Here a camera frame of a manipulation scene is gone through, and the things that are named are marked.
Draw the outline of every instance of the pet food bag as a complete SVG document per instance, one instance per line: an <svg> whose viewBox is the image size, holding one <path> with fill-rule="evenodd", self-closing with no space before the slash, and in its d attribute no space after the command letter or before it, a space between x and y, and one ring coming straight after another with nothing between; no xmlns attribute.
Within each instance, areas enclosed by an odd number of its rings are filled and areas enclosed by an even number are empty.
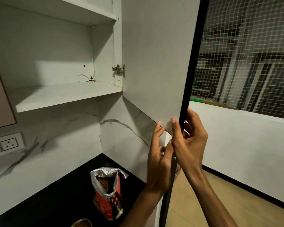
<svg viewBox="0 0 284 227"><path fill-rule="evenodd" d="M119 168L101 167L91 171L91 183L96 191L93 202L109 221L118 219L123 213L119 173L128 177Z"/></svg>

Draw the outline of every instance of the forearm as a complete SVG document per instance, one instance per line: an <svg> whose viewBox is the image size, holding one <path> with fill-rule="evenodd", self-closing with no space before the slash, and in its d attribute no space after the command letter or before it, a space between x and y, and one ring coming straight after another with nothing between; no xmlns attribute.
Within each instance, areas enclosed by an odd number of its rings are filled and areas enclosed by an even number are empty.
<svg viewBox="0 0 284 227"><path fill-rule="evenodd" d="M234 219L213 191L202 169L184 171L199 200L209 227L237 227Z"/></svg>
<svg viewBox="0 0 284 227"><path fill-rule="evenodd" d="M120 227L143 227L161 196L144 189Z"/></svg>

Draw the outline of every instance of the cabinet shelf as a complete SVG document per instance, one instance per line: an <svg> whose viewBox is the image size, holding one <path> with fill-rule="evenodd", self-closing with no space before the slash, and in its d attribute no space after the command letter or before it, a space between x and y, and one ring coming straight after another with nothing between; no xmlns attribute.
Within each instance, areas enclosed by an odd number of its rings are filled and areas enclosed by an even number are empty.
<svg viewBox="0 0 284 227"><path fill-rule="evenodd" d="M81 0L0 0L0 3L89 26L117 19L113 13Z"/></svg>
<svg viewBox="0 0 284 227"><path fill-rule="evenodd" d="M102 82L83 82L26 87L9 93L17 112L121 92L122 87Z"/></svg>

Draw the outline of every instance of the switch plate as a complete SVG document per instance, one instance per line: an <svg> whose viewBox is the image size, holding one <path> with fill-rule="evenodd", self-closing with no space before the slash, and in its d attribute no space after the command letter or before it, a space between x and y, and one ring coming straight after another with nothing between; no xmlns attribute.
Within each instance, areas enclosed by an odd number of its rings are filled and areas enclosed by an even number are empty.
<svg viewBox="0 0 284 227"><path fill-rule="evenodd" d="M0 156L24 147L21 132L0 137Z"/></svg>

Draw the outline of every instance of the silver foil lining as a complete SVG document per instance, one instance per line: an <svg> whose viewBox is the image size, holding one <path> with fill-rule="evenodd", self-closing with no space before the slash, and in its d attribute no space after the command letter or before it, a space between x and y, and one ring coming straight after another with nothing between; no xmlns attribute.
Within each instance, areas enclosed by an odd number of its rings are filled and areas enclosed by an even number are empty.
<svg viewBox="0 0 284 227"><path fill-rule="evenodd" d="M120 172L125 179L128 177L128 174L120 170L119 168L101 167L91 171L91 183L93 184L95 190L97 190L102 197L108 199L115 194L118 185L118 172ZM96 176L98 176L99 178L115 177L113 192L106 193L102 185L96 179Z"/></svg>

